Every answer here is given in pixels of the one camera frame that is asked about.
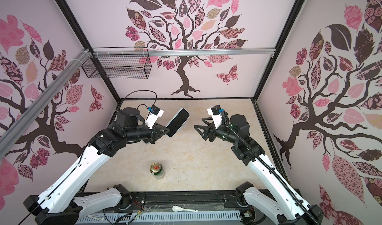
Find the black smartphone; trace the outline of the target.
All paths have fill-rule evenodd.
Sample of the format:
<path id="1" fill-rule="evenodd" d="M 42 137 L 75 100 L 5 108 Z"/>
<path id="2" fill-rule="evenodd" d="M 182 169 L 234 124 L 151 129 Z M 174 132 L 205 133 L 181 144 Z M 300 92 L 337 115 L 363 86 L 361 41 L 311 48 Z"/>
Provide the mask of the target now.
<path id="1" fill-rule="evenodd" d="M 175 133 L 184 125 L 189 119 L 190 114 L 185 108 L 181 108 L 179 112 L 169 121 L 166 128 L 170 131 L 167 133 L 168 137 L 173 137 Z"/>

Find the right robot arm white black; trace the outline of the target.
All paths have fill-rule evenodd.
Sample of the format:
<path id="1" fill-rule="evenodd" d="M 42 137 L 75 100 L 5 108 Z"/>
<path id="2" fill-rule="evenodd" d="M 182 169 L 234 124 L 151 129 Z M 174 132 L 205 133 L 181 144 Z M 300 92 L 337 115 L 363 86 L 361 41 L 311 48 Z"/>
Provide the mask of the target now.
<path id="1" fill-rule="evenodd" d="M 276 225 L 320 225 L 323 211 L 310 205 L 281 176 L 263 148 L 250 137 L 250 125 L 243 115 L 228 117 L 226 112 L 203 118 L 204 125 L 194 129 L 206 141 L 221 139 L 232 144 L 235 156 L 264 183 L 272 197 L 260 192 L 251 183 L 236 188 L 241 206 L 252 206 Z"/>

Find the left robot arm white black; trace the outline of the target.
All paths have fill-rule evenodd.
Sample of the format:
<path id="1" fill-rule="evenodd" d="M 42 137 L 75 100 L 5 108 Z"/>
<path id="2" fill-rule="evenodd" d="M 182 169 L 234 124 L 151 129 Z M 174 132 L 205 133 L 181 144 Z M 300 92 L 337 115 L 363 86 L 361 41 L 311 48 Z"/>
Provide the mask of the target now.
<path id="1" fill-rule="evenodd" d="M 156 106 L 143 118 L 137 108 L 119 110 L 116 120 L 93 136 L 82 155 L 48 189 L 40 195 L 30 195 L 24 206 L 34 215 L 38 225 L 74 225 L 79 219 L 95 212 L 117 208 L 126 210 L 131 193 L 121 184 L 104 192 L 78 197 L 88 179 L 120 149 L 140 141 L 154 144 L 170 130 L 156 121 L 164 111 Z"/>

